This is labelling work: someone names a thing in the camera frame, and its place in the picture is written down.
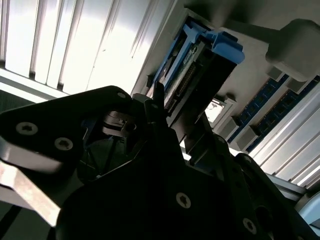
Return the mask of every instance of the white metal panel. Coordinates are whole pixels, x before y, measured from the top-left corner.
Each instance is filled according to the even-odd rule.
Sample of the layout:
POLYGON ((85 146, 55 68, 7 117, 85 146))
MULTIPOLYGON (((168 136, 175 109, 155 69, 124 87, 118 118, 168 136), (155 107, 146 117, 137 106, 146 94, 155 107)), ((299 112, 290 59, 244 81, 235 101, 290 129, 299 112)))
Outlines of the white metal panel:
POLYGON ((28 95, 21 90, 39 93, 39 85, 17 83, 18 75, 31 81, 34 76, 45 95, 53 89, 74 94, 107 85, 130 93, 173 4, 172 0, 0 0, 0 61, 9 70, 1 73, 13 77, 5 84, 16 86, 18 90, 10 92, 20 97, 28 95))
POLYGON ((88 89, 115 85, 131 92, 136 79, 132 76, 132 54, 143 33, 141 25, 146 11, 153 10, 150 0, 122 0, 112 32, 103 40, 92 71, 88 89))
POLYGON ((38 0, 9 1, 5 68, 29 77, 33 53, 38 0))
POLYGON ((163 25, 162 31, 159 33, 159 36, 156 39, 156 44, 152 49, 150 49, 147 62, 143 65, 143 68, 132 90, 133 94, 147 94, 148 76, 152 76, 157 72, 187 16, 188 10, 185 8, 185 0, 172 1, 168 17, 163 25))
POLYGON ((62 0, 45 0, 39 16, 41 22, 35 46, 34 67, 31 66, 31 71, 36 73, 35 80, 42 84, 47 83, 61 6, 62 0))
POLYGON ((80 16, 77 27, 74 29, 75 33, 70 39, 65 56, 61 76, 64 92, 75 94, 87 89, 111 4, 111 0, 84 1, 81 12, 78 13, 80 16))
POLYGON ((320 85, 307 96, 250 153, 269 174, 306 186, 320 166, 320 85))
POLYGON ((63 1, 46 82, 46 84, 52 88, 57 88, 60 79, 75 7, 76 0, 63 1))

